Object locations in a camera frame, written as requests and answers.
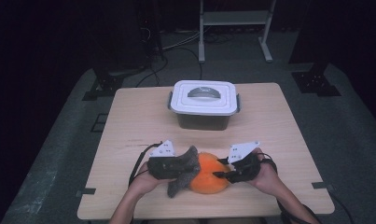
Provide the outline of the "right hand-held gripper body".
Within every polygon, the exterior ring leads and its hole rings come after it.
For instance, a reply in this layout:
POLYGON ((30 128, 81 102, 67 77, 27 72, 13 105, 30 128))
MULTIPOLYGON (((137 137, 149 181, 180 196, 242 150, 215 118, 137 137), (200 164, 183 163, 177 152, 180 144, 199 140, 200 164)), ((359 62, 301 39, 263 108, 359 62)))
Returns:
POLYGON ((234 168, 227 174, 230 183, 253 180, 259 173, 259 159, 253 150, 260 145, 259 141, 234 144, 230 146, 230 153, 227 158, 229 164, 234 168))

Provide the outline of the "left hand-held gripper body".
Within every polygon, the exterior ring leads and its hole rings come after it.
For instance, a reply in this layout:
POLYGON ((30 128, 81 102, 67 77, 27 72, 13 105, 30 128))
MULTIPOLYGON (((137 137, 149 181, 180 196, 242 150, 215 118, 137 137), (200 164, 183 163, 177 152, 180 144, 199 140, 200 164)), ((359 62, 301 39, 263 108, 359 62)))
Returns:
POLYGON ((183 174, 182 161, 175 155, 173 143, 166 140, 149 153, 147 168, 157 179, 174 179, 183 174))

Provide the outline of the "grey fluffy cloth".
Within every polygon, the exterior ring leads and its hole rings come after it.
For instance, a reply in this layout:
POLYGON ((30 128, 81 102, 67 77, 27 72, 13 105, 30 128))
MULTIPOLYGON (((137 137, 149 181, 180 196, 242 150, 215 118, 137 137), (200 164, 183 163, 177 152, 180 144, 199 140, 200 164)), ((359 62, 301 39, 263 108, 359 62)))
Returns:
POLYGON ((198 149, 191 146, 186 153, 176 158, 171 165, 174 181, 168 184, 167 195, 173 198, 180 190, 187 189, 201 170, 198 149))

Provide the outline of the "orange plush toy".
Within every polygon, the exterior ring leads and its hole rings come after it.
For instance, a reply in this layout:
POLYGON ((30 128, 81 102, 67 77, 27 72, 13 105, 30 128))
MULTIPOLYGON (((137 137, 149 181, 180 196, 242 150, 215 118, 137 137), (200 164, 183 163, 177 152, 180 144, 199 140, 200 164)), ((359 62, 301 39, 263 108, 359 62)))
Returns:
POLYGON ((215 194, 228 186, 227 179, 214 175, 214 172, 227 173, 230 171, 229 166, 219 162, 216 155, 207 152, 200 153, 199 164, 201 170, 189 184, 192 191, 200 194, 215 194))

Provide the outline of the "clear plastic storage box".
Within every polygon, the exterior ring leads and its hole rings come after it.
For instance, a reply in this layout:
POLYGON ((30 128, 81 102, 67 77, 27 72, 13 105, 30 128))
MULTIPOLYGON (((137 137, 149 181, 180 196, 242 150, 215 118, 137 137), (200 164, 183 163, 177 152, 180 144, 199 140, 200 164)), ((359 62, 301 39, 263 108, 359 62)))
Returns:
MULTIPOLYGON (((170 95, 169 95, 169 102, 168 102, 169 109, 170 109, 169 103, 171 100, 171 95, 172 95, 172 92, 170 92, 170 95)), ((237 100, 238 100, 238 111, 236 113, 239 113, 241 109, 239 94, 237 94, 237 100)), ((181 128, 190 129, 190 130, 205 130, 205 131, 226 130, 229 125, 229 121, 231 117, 231 116, 199 116, 199 115, 180 115, 180 114, 176 114, 176 116, 177 116, 178 124, 181 128)))

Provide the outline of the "white box lid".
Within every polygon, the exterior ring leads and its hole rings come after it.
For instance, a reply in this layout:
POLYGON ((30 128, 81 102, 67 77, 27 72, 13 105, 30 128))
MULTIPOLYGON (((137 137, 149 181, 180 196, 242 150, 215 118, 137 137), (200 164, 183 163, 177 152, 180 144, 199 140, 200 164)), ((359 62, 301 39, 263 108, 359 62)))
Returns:
POLYGON ((180 80, 169 107, 180 115, 231 116, 238 111, 236 88, 226 81, 180 80))

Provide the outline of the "person's right hand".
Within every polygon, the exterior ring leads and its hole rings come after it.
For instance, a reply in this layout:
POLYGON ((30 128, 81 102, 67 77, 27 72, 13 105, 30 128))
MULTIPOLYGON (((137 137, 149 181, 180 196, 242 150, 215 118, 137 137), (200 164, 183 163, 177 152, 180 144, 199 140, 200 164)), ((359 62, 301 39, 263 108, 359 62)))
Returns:
POLYGON ((265 194, 276 196, 277 183, 279 181, 277 173, 267 162, 260 163, 259 165, 259 173, 253 180, 249 180, 248 184, 265 194))

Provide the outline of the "person's left hand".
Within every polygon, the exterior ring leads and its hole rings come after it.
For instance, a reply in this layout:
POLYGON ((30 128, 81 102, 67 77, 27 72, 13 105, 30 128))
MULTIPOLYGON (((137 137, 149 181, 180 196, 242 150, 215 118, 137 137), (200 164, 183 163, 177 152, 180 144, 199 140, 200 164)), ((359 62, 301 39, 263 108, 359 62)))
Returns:
POLYGON ((169 182, 172 182, 172 179, 157 179, 151 175, 148 171, 147 163, 144 162, 138 170, 138 174, 133 179, 133 182, 128 187, 128 193, 135 198, 142 198, 158 185, 169 182))

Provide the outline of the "black tape strip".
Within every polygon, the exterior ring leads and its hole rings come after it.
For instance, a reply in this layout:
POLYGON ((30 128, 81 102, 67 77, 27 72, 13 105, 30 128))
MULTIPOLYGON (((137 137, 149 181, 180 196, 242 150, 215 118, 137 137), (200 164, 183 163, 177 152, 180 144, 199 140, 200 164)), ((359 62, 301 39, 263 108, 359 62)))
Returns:
POLYGON ((76 192, 76 197, 80 198, 83 195, 94 195, 95 191, 96 191, 96 189, 94 189, 94 188, 84 188, 84 189, 78 190, 76 192))
POLYGON ((331 184, 325 182, 313 182, 312 186, 314 189, 327 189, 329 191, 334 190, 334 187, 331 184))

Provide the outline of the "black floor tape square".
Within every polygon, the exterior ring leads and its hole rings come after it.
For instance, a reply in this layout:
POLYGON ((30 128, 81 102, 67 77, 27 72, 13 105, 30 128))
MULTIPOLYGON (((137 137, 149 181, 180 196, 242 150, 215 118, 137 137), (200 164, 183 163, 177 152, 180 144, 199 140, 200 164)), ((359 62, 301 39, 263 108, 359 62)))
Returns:
POLYGON ((104 127, 106 125, 106 121, 108 118, 107 113, 99 113, 91 125, 91 132, 92 133, 102 133, 104 131, 104 127))

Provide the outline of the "black stand base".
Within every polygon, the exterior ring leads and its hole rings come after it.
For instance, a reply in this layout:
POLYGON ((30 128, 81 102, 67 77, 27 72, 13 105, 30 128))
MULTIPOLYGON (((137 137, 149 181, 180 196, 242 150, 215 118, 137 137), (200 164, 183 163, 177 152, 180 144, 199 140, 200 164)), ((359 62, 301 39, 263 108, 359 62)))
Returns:
POLYGON ((94 67, 95 79, 91 88, 85 92, 83 101, 95 101, 99 97, 114 96, 122 87, 124 79, 138 75, 145 71, 144 66, 139 67, 94 67))
POLYGON ((328 63, 314 63, 308 71, 293 72, 294 78, 301 93, 315 93, 319 97, 340 96, 338 89, 331 85, 325 70, 328 63))

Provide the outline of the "white metal stand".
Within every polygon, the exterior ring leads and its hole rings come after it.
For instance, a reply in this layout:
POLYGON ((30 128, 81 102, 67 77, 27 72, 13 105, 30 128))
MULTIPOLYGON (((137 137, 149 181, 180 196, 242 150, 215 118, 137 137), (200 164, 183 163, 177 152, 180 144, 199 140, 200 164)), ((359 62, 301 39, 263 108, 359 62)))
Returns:
POLYGON ((200 0, 199 14, 199 43, 198 61, 205 62, 204 28, 210 26, 235 26, 235 25, 263 25, 264 31, 258 38, 264 59, 267 63, 273 61, 267 45, 268 34, 272 24, 272 17, 277 0, 271 0, 267 10, 253 11, 213 11, 204 10, 204 0, 200 0))

